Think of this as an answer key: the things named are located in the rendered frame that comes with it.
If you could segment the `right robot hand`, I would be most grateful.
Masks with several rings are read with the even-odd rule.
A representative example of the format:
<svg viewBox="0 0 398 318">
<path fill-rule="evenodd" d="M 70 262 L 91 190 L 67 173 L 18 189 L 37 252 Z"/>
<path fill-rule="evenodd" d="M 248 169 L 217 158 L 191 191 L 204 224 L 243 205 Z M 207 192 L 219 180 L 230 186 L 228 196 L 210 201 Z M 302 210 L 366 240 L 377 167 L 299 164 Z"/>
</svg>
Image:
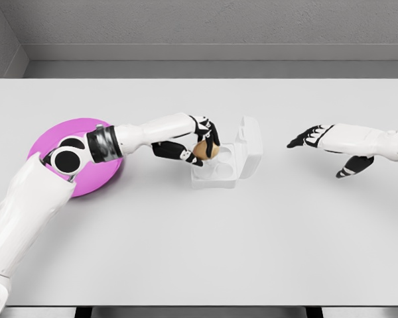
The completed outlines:
<svg viewBox="0 0 398 318">
<path fill-rule="evenodd" d="M 316 125 L 306 129 L 288 143 L 288 148 L 309 146 L 327 152 L 349 154 L 351 158 L 337 172 L 338 179 L 364 171 L 379 154 L 379 146 L 385 132 L 357 125 Z"/>
</svg>

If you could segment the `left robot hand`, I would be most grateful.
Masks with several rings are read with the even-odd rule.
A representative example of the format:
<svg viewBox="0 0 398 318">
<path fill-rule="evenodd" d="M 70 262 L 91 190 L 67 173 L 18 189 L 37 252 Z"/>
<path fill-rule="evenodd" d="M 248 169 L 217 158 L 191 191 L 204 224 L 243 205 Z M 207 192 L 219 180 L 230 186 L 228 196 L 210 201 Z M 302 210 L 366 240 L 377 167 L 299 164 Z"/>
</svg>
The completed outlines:
<svg viewBox="0 0 398 318">
<path fill-rule="evenodd" d="M 211 156 L 212 143 L 220 145 L 216 126 L 209 118 L 177 113 L 151 121 L 143 128 L 146 140 L 153 149 L 155 156 L 171 160 L 182 160 L 195 166 L 203 166 L 203 160 L 198 159 L 184 145 L 172 142 L 188 134 L 196 134 L 198 141 L 207 143 L 207 156 Z"/>
</svg>

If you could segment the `pink round plate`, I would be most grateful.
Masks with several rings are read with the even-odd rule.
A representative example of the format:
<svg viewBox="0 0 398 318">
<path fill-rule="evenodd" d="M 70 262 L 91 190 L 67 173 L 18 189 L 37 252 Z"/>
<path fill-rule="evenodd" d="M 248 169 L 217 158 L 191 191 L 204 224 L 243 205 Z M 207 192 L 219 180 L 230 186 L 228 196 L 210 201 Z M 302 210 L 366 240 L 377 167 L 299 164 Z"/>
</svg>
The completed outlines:
<svg viewBox="0 0 398 318">
<path fill-rule="evenodd" d="M 36 152 L 39 152 L 40 157 L 43 158 L 53 148 L 56 148 L 64 137 L 78 136 L 82 138 L 86 133 L 95 130 L 97 125 L 108 127 L 109 123 L 93 118 L 78 118 L 54 125 L 37 138 L 31 146 L 27 158 Z M 88 163 L 74 179 L 76 187 L 72 197 L 87 195 L 104 186 L 118 171 L 122 161 L 123 159 L 120 158 L 99 164 Z"/>
</svg>

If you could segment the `clear plastic egg box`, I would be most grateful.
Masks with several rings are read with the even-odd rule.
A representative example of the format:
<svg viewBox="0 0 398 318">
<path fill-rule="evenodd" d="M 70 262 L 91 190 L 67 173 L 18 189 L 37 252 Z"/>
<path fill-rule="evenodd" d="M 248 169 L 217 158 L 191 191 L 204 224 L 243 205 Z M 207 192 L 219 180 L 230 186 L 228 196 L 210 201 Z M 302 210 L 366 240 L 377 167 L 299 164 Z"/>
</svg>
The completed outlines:
<svg viewBox="0 0 398 318">
<path fill-rule="evenodd" d="M 234 188 L 239 179 L 251 177 L 263 156 L 263 142 L 257 119 L 244 116 L 233 143 L 221 143 L 217 156 L 193 166 L 194 189 Z"/>
</svg>

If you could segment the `brown egg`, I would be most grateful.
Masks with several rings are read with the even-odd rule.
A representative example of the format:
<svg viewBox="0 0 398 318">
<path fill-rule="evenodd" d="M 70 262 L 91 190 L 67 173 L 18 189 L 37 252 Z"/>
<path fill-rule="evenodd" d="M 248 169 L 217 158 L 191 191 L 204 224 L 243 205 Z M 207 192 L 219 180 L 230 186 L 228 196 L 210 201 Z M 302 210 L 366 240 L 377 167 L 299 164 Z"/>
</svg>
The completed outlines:
<svg viewBox="0 0 398 318">
<path fill-rule="evenodd" d="M 193 154 L 201 160 L 211 160 L 215 158 L 220 151 L 220 147 L 217 146 L 214 142 L 212 143 L 212 151 L 211 156 L 207 156 L 207 143 L 205 140 L 202 140 L 196 144 L 193 149 Z"/>
</svg>

